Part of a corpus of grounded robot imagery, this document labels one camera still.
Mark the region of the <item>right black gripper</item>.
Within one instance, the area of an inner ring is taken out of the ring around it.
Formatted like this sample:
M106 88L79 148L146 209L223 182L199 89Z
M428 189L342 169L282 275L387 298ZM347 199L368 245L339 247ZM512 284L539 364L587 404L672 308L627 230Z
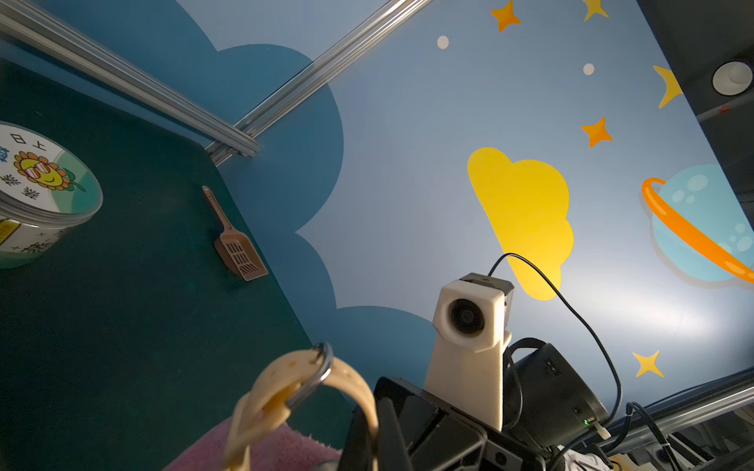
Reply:
M397 378L374 390L380 419L372 439L357 408L340 470L544 470L545 460L433 394Z

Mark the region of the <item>pink cloth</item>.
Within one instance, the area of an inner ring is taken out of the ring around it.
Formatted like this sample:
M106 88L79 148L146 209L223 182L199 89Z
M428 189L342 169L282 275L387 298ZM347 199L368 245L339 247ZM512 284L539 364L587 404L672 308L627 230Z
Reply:
M226 419L191 445L164 470L222 470L232 419ZM312 470L338 461L341 451L302 435L287 424L251 448L252 470Z

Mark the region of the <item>cream looped watch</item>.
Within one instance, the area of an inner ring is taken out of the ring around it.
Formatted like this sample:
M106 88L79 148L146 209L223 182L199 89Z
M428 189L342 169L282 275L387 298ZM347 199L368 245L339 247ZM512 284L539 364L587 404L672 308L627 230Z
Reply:
M329 343L284 354L259 374L235 406L223 468L249 470L251 448L281 427L322 386L350 396L361 408L366 421L367 468L376 470L379 422L375 398L361 375L335 357Z

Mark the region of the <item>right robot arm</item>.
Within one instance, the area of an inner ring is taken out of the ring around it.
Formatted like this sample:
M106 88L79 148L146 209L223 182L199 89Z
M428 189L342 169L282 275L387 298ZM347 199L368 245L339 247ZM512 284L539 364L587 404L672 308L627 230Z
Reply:
M423 388L383 377L371 438L357 412L341 470L606 470L601 451L569 457L608 412L549 343L508 338L473 352L438 338Z

